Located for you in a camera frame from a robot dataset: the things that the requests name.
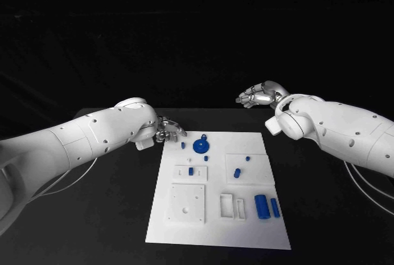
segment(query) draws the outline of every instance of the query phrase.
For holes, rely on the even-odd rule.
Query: cable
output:
[[[76,184],[76,182],[83,178],[83,176],[86,175],[86,173],[89,172],[93,164],[96,162],[96,158],[95,158],[95,161],[91,165],[91,167],[88,168],[86,172],[83,173],[83,175],[78,178],[78,180],[70,184],[68,185],[65,188],[62,188],[60,190],[55,191],[55,192],[50,192],[50,193],[45,193],[47,192],[47,190],[57,184],[57,182],[65,178],[65,176],[68,175],[68,173],[70,172],[70,170],[62,175],[62,177],[47,186],[47,188],[45,188],[45,190],[29,200],[27,203],[30,203],[34,199],[37,199],[39,197],[45,196],[45,195],[52,195],[63,190],[66,190],[73,184]]]
[[[349,176],[351,176],[351,179],[352,179],[352,181],[354,181],[354,183],[355,183],[355,185],[357,185],[357,187],[358,187],[358,189],[361,190],[361,192],[364,192],[364,195],[370,198],[370,200],[391,214],[391,215],[394,215],[394,213],[387,209],[387,208],[384,208],[382,207],[382,205],[381,204],[378,204],[377,203],[377,201],[371,198],[371,196],[365,193],[365,191],[362,190],[362,188],[359,187],[359,185],[358,185],[358,183],[357,183],[357,181],[355,181],[355,178],[352,177],[352,175],[351,175],[351,170],[349,170],[349,168],[347,167],[347,171],[348,171],[348,173],[349,173]]]
[[[364,180],[364,182],[370,185],[370,187],[372,188],[372,189],[375,189],[375,191],[378,191],[384,196],[387,196],[388,198],[391,198],[391,199],[394,199],[394,196],[393,195],[390,195],[390,194],[387,194],[385,192],[382,192],[367,180],[365,180],[365,178],[362,177],[362,175],[361,175],[361,173],[358,172],[358,170],[357,170],[357,168],[355,168],[355,165],[354,164],[351,164],[351,166],[352,166],[352,168],[355,169],[355,172],[357,172],[357,174],[359,175],[359,177],[362,178],[362,180]]]
[[[93,161],[91,167],[88,168],[86,172],[83,173],[83,175],[78,178],[78,180],[76,180],[70,185],[68,185],[68,186],[66,186],[65,188],[62,188],[60,190],[53,191],[53,192],[50,192],[50,193],[46,193],[46,194],[43,194],[43,195],[52,195],[52,194],[55,194],[55,193],[62,192],[62,191],[66,190],[68,188],[70,188],[70,187],[78,183],[78,181],[83,178],[83,176],[88,174],[88,172],[89,172],[89,170],[91,170],[91,168],[92,168],[95,162],[96,162],[96,158],[95,158],[95,161]]]

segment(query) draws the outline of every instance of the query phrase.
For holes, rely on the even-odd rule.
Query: blue object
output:
[[[259,219],[269,219],[269,204],[267,204],[267,198],[265,195],[256,195],[254,196],[254,202],[256,202],[256,209],[257,209],[257,216]]]
[[[240,177],[240,169],[237,168],[234,172],[234,178],[239,178],[239,177]]]
[[[280,214],[279,214],[279,209],[277,209],[277,204],[276,204],[276,199],[275,198],[270,199],[270,205],[273,206],[273,216],[276,218],[280,218]]]
[[[210,144],[207,142],[207,135],[203,134],[201,139],[194,141],[193,150],[196,151],[196,153],[204,154],[207,153],[208,149],[210,149]]]

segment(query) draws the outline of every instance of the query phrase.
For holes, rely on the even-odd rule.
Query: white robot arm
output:
[[[312,139],[341,160],[394,177],[394,122],[374,112],[323,101],[316,96],[290,95],[273,81],[249,88],[236,99],[246,108],[275,108],[265,125],[295,140]]]
[[[75,120],[0,141],[0,235],[39,188],[62,173],[128,142],[142,150],[155,141],[187,136],[178,124],[157,116],[141,98]]]

